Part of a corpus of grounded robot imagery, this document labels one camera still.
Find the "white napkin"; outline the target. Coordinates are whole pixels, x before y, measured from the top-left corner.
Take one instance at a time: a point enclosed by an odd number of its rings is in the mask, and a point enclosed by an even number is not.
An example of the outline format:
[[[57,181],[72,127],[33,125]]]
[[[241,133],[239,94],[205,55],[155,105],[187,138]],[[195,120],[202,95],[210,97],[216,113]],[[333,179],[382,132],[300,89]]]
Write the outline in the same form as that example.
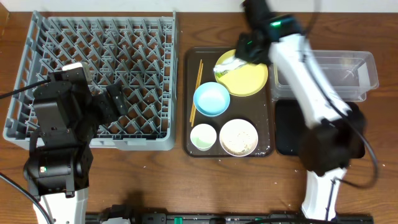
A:
[[[247,61],[245,61],[245,60],[242,60],[242,59],[236,58],[236,57],[230,57],[230,58],[227,58],[221,64],[215,65],[215,67],[213,68],[213,71],[215,73],[224,74],[231,70],[235,70],[239,67],[242,67],[245,64],[247,64]]]

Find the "green red snack wrapper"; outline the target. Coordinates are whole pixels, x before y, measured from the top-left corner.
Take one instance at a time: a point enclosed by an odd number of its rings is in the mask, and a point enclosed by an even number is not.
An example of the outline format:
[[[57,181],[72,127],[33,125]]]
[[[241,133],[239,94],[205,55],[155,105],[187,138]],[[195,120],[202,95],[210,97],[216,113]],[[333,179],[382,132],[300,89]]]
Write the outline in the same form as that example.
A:
[[[216,72],[215,75],[217,78],[221,78],[222,76],[226,75],[229,72],[229,70],[225,70],[223,72]]]

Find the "white bowl with rice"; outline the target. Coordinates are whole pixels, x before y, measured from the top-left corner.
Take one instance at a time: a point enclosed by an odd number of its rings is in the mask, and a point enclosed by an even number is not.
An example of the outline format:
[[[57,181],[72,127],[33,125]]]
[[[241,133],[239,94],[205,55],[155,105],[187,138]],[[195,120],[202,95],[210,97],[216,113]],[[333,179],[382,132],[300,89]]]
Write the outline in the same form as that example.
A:
[[[245,157],[257,148],[259,136],[256,128],[244,119],[226,122],[219,134],[221,147],[234,157]]]

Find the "white cup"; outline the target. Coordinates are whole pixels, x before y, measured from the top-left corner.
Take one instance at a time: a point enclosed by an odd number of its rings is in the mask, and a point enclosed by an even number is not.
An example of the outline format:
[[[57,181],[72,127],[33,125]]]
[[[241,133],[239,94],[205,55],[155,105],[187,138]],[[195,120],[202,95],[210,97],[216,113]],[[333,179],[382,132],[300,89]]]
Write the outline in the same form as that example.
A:
[[[216,142],[216,139],[216,130],[209,124],[198,124],[190,133],[190,140],[192,144],[200,151],[210,150],[210,148]]]

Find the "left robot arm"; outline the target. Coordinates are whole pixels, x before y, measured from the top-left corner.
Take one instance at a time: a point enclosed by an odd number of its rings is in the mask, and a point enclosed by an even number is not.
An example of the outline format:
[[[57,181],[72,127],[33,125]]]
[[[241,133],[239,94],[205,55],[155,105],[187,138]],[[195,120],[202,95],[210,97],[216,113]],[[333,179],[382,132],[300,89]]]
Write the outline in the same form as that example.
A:
[[[90,142],[99,126],[128,112],[120,84],[94,95],[92,79],[87,63],[72,63],[33,92],[39,127],[30,136],[24,177],[39,223],[85,222]]]

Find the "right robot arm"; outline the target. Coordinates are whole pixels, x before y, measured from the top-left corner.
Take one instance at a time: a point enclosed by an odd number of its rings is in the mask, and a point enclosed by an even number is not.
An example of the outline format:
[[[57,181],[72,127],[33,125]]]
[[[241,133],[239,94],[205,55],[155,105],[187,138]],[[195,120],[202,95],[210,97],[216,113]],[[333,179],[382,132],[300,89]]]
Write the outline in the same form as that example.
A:
[[[309,31],[293,15],[277,16],[265,1],[245,0],[243,8],[252,33],[239,37],[235,56],[249,63],[272,63],[285,75],[307,127],[298,149],[307,170],[302,213],[330,222],[350,160],[369,146],[363,136],[364,116],[327,80],[313,56]]]

